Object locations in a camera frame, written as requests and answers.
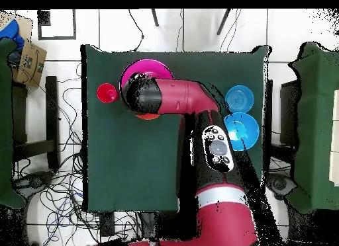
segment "black frame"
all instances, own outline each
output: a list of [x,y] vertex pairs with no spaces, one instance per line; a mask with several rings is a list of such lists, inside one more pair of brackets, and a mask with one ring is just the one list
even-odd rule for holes
[[46,77],[46,140],[13,146],[13,162],[47,153],[48,168],[59,168],[58,90],[56,76]]

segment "red robot arm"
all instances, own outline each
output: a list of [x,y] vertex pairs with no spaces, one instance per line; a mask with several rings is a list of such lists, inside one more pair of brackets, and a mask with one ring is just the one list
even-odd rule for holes
[[199,82],[154,79],[136,73],[122,88],[122,99],[136,113],[194,115],[192,127],[197,237],[129,246],[253,246],[254,221],[242,188],[227,130],[216,100]]

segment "blue plate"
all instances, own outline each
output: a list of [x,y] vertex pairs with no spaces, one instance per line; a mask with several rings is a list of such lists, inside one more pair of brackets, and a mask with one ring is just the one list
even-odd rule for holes
[[260,133],[259,126],[249,114],[242,112],[229,114],[225,117],[224,123],[234,151],[250,149],[257,142]]
[[225,101],[233,113],[247,113],[254,104],[253,92],[244,85],[236,85],[232,87],[225,96]]

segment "green table surface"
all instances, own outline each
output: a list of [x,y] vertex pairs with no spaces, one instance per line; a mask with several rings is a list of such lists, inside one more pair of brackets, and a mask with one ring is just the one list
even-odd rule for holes
[[339,53],[309,42],[291,63],[301,82],[297,105],[299,149],[294,179],[299,185],[288,201],[300,213],[339,210],[339,187],[329,181],[334,91],[339,89]]
[[13,176],[12,73],[8,55],[17,45],[8,38],[0,39],[0,204],[22,208],[26,202],[11,185]]
[[[268,46],[252,53],[106,53],[85,46],[87,61],[88,210],[177,210],[176,153],[180,116],[162,115],[141,120],[121,100],[109,104],[97,98],[97,88],[110,83],[117,89],[125,67],[149,58],[166,64],[176,79],[212,83],[225,96],[234,85],[246,85],[254,94],[251,114],[262,125],[264,58]],[[222,101],[222,115],[226,108]],[[258,178],[262,148],[248,150]]]

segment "metal stand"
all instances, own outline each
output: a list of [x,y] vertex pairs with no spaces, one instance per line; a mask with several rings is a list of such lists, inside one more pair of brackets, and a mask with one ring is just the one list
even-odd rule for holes
[[156,17],[156,10],[155,9],[151,9],[151,10],[152,10],[152,14],[153,14],[154,24],[158,27],[159,22],[158,22],[158,18]]
[[[158,18],[156,17],[156,10],[155,9],[151,9],[152,10],[152,14],[153,14],[153,19],[154,19],[154,24],[158,27],[159,26],[159,22],[158,22]],[[220,35],[222,29],[224,28],[226,19],[228,18],[228,14],[230,13],[231,9],[226,9],[226,12],[221,20],[217,35]]]
[[220,26],[219,26],[217,35],[220,35],[222,29],[224,28],[224,24],[225,24],[225,22],[226,22],[226,19],[227,19],[227,17],[228,17],[228,14],[230,13],[230,10],[231,10],[231,9],[226,9],[226,12],[225,12],[225,14],[224,14],[224,16],[223,16],[223,18],[222,18],[222,20],[221,20],[221,23],[220,23]]
[[58,91],[55,76],[46,77],[46,140],[20,143],[13,147],[13,161],[47,153],[48,168],[59,168]]

